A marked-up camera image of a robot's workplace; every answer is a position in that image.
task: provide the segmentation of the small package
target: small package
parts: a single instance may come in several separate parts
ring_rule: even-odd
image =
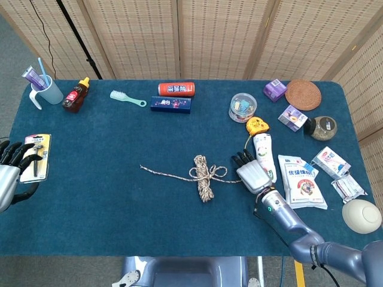
[[[318,170],[300,157],[278,156],[286,202],[291,208],[317,207],[327,209],[321,191],[315,183]]]
[[[304,114],[293,106],[289,105],[287,109],[278,117],[279,121],[291,128],[294,132],[299,130],[308,119]]]
[[[358,196],[366,196],[367,192],[356,182],[356,180],[347,173],[345,176],[331,183],[338,194],[343,199],[343,203],[356,199]]]
[[[280,80],[275,79],[265,86],[263,89],[263,93],[274,103],[279,100],[285,92],[287,91],[287,87],[280,82]]]
[[[322,149],[313,159],[313,163],[316,163],[333,179],[339,179],[346,174],[351,165],[344,159],[338,156],[328,146]]]
[[[185,97],[151,97],[150,109],[152,111],[162,112],[180,112],[189,114],[192,106],[192,100]]]
[[[32,135],[25,138],[26,144],[35,144],[35,146],[26,151],[24,158],[31,154],[37,154],[42,157],[42,160],[33,161],[21,175],[20,182],[28,183],[47,179],[50,138],[51,135],[47,134]]]

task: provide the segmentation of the round rattan mat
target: round rattan mat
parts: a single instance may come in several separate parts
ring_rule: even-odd
[[[293,80],[287,85],[287,101],[301,111],[310,111],[319,106],[322,95],[318,87],[306,80]]]

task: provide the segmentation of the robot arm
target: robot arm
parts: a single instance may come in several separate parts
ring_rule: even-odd
[[[262,204],[285,231],[301,235],[288,246],[291,256],[302,263],[331,266],[367,284],[368,287],[381,286],[383,241],[372,242],[362,251],[335,242],[325,242],[298,217],[277,190],[269,188],[271,183],[265,186],[268,175],[266,172],[260,172],[262,168],[259,163],[249,154],[245,150],[245,154],[236,157],[235,161],[240,166],[237,174],[251,193],[257,198],[262,198]]]
[[[10,141],[0,143],[0,212],[8,209],[11,204],[30,198],[38,188],[38,183],[31,185],[25,193],[15,194],[20,175],[35,160],[42,160],[36,154],[23,159],[25,152],[34,146],[34,143],[22,145],[16,142],[10,145]]]

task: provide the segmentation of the snack bag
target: snack bag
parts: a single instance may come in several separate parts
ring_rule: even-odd
[[[286,202],[291,208],[317,207],[327,209],[326,201],[315,183],[315,177],[318,175],[317,169],[314,169],[300,157],[279,155],[278,161],[286,193]]]

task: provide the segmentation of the glass jar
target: glass jar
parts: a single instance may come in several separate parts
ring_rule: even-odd
[[[336,121],[331,117],[309,118],[303,125],[303,131],[318,141],[328,141],[337,130]]]

